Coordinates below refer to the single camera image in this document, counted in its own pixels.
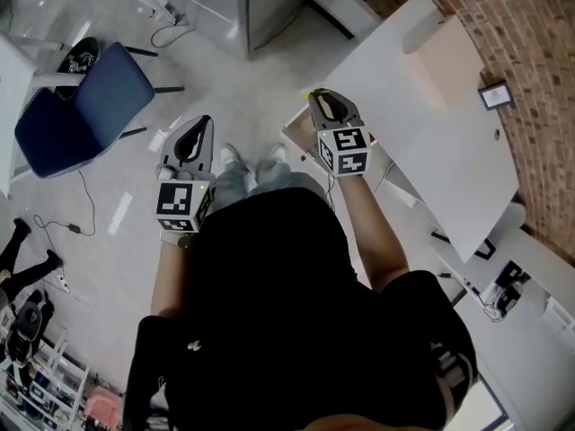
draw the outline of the forearm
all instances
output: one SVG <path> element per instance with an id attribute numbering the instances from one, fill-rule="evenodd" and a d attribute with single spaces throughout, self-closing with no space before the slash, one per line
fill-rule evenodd
<path id="1" fill-rule="evenodd" d="M 365 179 L 347 176 L 338 181 L 353 225 L 359 257 L 372 288 L 381 292 L 390 281 L 408 271 L 402 245 Z"/>
<path id="2" fill-rule="evenodd" d="M 185 308 L 190 273 L 191 246 L 186 249 L 162 243 L 160 263 L 152 296 L 152 314 L 165 318 L 181 317 Z"/>

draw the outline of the black chair leg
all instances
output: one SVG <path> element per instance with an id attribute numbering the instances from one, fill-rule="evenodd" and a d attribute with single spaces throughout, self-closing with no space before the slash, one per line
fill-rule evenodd
<path id="1" fill-rule="evenodd" d="M 158 53 L 154 51 L 147 51 L 146 49 L 124 47 L 128 53 L 141 54 L 142 56 L 158 57 Z"/>
<path id="2" fill-rule="evenodd" d="M 167 88 L 154 88 L 154 91 L 157 94 L 162 94 L 164 92 L 179 92 L 179 91 L 185 91 L 186 88 L 184 88 L 183 86 L 169 86 Z"/>
<path id="3" fill-rule="evenodd" d="M 123 139 L 124 137 L 135 136 L 136 134 L 143 133 L 146 130 L 147 130 L 147 128 L 130 129 L 129 131 L 126 131 L 125 133 L 120 134 L 120 136 L 118 137 L 118 140 Z"/>

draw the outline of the beige box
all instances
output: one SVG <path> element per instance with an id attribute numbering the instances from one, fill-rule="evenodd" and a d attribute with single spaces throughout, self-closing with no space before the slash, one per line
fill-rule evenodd
<path id="1" fill-rule="evenodd" d="M 483 62 L 457 16 L 419 29 L 403 53 L 417 90 L 434 109 L 452 109 L 477 90 Z"/>

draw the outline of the white table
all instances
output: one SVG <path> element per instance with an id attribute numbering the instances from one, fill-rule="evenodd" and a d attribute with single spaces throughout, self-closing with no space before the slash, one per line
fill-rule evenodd
<path id="1" fill-rule="evenodd" d="M 19 45 L 68 48 L 61 43 L 6 37 L 0 32 L 0 190 L 8 196 L 13 177 L 14 129 L 34 88 L 77 86 L 84 75 L 41 74 L 38 65 Z"/>
<path id="2" fill-rule="evenodd" d="M 484 108 L 477 91 L 455 109 L 433 110 L 409 76 L 404 40 L 441 19 L 431 0 L 409 0 L 335 68 L 325 86 L 356 103 L 467 261 L 518 190 L 518 178 L 499 116 Z"/>

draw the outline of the black t-shirt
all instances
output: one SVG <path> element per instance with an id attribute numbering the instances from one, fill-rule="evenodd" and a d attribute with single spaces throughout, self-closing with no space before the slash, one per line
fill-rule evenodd
<path id="1" fill-rule="evenodd" d="M 380 295 L 360 284 L 337 217 L 309 190 L 217 211 L 190 253 L 185 319 L 140 323 L 127 429 L 144 428 L 160 376 L 180 430 L 293 431 L 340 413 L 439 428 L 446 405 L 432 344 L 463 353 L 476 372 L 436 278 L 414 271 Z"/>

